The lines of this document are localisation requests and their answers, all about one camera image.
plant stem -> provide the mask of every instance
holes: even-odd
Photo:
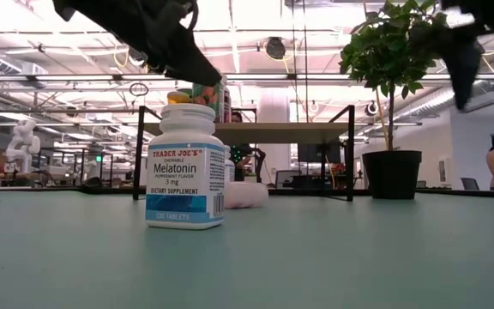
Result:
[[[388,106],[388,150],[394,150],[394,88],[390,89]]]

ceiling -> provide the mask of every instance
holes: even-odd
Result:
[[[383,5],[383,1],[366,2],[369,11]],[[364,21],[364,5],[357,0],[332,5],[323,5],[323,0],[312,0],[306,2],[305,9],[296,2],[294,11],[290,5],[284,5],[290,1],[284,0],[198,0],[198,3],[196,43],[214,67],[224,73],[337,73],[341,48],[349,42],[352,28]],[[464,22],[466,17],[451,13],[449,21]],[[263,47],[269,37],[283,39],[288,50],[286,61],[273,60],[266,54]],[[493,63],[494,36],[482,38],[481,42],[489,53],[487,60]],[[79,13],[70,22],[63,21],[55,13],[51,0],[0,0],[0,57],[11,63],[37,64],[49,74],[144,73],[128,57],[128,50],[128,46]],[[446,73],[446,70],[438,62],[429,72]],[[186,82],[175,81],[145,84],[150,92],[143,97],[130,93],[130,83],[108,82],[50,83],[42,90],[0,83],[0,94],[24,103],[21,107],[42,102],[44,108],[53,109],[68,106],[131,108],[134,101],[135,106],[146,105],[158,111],[166,103],[167,92],[189,86]],[[304,81],[297,85],[276,81],[271,86],[288,89],[291,121],[306,121],[307,114],[312,121],[328,121],[351,104],[358,106],[359,121],[375,120],[364,115],[364,107],[375,99],[375,94],[361,86],[313,82],[306,86]],[[228,87],[232,106],[256,107],[261,87],[268,87],[268,84],[234,83]],[[426,88],[411,100],[432,90]],[[411,101],[398,99],[396,102],[401,109]],[[0,103],[9,107],[4,100]],[[111,118],[135,122],[137,115],[116,113]],[[59,116],[58,120],[80,122],[88,119]]]

white robot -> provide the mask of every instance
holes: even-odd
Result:
[[[5,172],[13,173],[16,170],[16,160],[22,160],[21,173],[29,173],[32,162],[32,155],[39,153],[41,142],[39,137],[33,134],[35,121],[21,120],[18,125],[13,128],[13,139],[10,141],[5,156],[7,156],[7,164],[5,164]],[[16,149],[19,144],[22,144],[20,149]]]

white plastic bottle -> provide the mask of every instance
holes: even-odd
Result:
[[[146,222],[150,227],[206,229],[224,220],[224,144],[212,108],[163,107],[163,132],[148,146]]]
[[[230,160],[230,146],[228,145],[224,145],[224,159],[224,166],[226,168],[225,182],[232,182],[236,178],[236,166]]]

black plant pot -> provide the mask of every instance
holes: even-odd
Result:
[[[422,160],[420,151],[379,151],[363,154],[363,160],[373,198],[415,198]]]

